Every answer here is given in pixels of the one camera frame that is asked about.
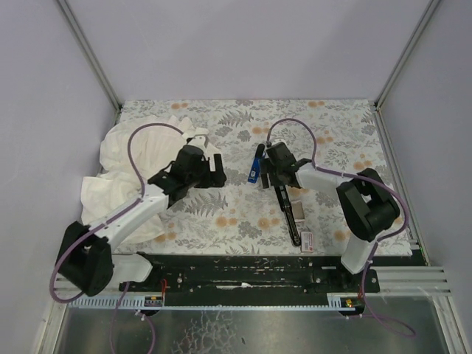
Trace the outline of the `blue stapler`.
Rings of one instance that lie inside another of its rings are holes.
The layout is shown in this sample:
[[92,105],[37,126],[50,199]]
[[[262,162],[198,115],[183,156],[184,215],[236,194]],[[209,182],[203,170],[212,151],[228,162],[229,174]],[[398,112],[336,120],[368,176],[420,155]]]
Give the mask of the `blue stapler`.
[[260,175],[260,162],[265,157],[266,146],[264,144],[259,144],[257,146],[253,162],[251,164],[251,169],[249,171],[248,183],[255,184]]

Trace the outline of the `black stapler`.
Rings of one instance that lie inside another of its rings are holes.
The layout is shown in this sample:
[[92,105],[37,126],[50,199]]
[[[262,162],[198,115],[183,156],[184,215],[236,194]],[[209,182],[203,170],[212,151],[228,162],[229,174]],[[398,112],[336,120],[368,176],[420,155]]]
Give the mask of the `black stapler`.
[[285,186],[278,186],[274,188],[277,200],[280,205],[280,209],[285,216],[285,221],[288,227],[288,233],[291,238],[292,245],[294,247],[300,247],[301,246],[301,237],[299,236],[298,229],[296,227],[296,221],[294,218],[292,206],[291,206],[291,201],[288,196],[288,192],[285,188]]

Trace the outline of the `metal staple strip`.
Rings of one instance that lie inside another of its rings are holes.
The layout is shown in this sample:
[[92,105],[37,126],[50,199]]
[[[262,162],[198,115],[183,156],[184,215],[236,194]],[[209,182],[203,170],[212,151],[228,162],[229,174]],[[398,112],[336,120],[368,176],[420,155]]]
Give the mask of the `metal staple strip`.
[[292,201],[291,202],[292,213],[296,223],[303,222],[305,220],[305,213],[303,209],[303,204],[301,201]]

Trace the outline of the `red white staple box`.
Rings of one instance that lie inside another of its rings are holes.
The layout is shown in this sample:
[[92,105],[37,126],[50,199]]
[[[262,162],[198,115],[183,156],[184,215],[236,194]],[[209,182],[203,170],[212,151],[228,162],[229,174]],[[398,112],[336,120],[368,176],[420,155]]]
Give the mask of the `red white staple box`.
[[314,253],[314,237],[312,232],[301,232],[301,252]]

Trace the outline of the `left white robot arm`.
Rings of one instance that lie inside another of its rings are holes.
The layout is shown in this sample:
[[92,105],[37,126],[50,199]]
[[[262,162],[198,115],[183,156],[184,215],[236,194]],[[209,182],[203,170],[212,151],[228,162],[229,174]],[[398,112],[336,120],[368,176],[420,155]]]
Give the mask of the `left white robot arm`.
[[143,255],[116,255],[127,237],[152,217],[180,201],[192,188],[221,188],[226,182],[222,156],[185,145],[174,161],[142,185],[140,194],[90,224],[71,223],[58,252],[55,276],[81,294],[96,296],[110,282],[144,282],[153,270]]

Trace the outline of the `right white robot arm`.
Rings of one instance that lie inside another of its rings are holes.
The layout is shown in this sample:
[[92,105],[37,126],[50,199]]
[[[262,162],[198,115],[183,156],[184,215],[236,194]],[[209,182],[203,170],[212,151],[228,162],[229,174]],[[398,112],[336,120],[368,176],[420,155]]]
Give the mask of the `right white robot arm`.
[[341,264],[351,274],[364,270],[373,257],[378,235],[400,216],[400,200],[373,169],[356,175],[328,170],[310,159],[297,160],[284,142],[258,145],[254,158],[259,162],[263,188],[275,190],[294,246],[301,246],[302,241],[287,188],[315,190],[339,200],[353,234],[341,256]]

